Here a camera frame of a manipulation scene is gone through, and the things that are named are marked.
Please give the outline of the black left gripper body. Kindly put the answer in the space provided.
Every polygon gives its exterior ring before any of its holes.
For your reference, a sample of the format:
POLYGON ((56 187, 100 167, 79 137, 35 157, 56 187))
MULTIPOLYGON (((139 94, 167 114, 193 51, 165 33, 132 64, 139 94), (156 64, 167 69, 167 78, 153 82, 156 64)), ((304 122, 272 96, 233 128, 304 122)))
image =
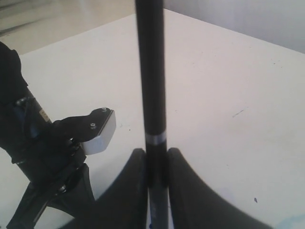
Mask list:
POLYGON ((80 142, 84 119, 68 117, 54 123, 43 118, 24 119, 18 135, 20 147, 10 156, 30 183, 9 228, 34 228, 48 203, 66 189, 68 178, 85 164, 80 142))

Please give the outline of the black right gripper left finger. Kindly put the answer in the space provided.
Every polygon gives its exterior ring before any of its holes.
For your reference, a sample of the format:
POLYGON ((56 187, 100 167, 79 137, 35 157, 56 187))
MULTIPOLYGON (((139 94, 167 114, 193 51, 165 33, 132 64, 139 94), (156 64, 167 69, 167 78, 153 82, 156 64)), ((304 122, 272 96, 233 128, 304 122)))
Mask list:
POLYGON ((148 186, 146 153, 133 150, 109 188, 93 207, 64 226, 65 229, 144 229, 146 228, 148 186))

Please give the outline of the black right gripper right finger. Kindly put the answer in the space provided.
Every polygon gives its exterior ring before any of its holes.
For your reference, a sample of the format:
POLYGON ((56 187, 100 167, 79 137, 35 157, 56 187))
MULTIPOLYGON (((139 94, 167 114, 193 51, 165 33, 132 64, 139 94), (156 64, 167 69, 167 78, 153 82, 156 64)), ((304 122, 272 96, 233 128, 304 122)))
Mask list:
POLYGON ((191 168, 177 148, 168 154, 168 183, 176 229, 268 229, 214 192, 191 168))

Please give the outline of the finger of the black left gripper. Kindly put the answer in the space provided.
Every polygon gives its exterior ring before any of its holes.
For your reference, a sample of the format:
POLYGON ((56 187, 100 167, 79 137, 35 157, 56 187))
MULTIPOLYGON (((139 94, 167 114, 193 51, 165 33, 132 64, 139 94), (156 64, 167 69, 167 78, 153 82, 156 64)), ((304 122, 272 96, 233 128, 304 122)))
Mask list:
POLYGON ((48 206, 69 215, 82 215, 95 202, 90 183, 89 167, 84 164, 65 183, 66 189, 59 192, 48 206))

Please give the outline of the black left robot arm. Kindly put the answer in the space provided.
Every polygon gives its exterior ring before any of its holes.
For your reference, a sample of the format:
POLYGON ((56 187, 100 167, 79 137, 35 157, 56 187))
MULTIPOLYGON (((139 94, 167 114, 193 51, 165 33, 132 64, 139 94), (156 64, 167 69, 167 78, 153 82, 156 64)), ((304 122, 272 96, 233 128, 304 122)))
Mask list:
POLYGON ((28 89, 18 53, 0 46, 0 146, 29 179, 7 225, 32 229, 46 207, 80 218, 93 205, 81 144, 61 136, 28 89))

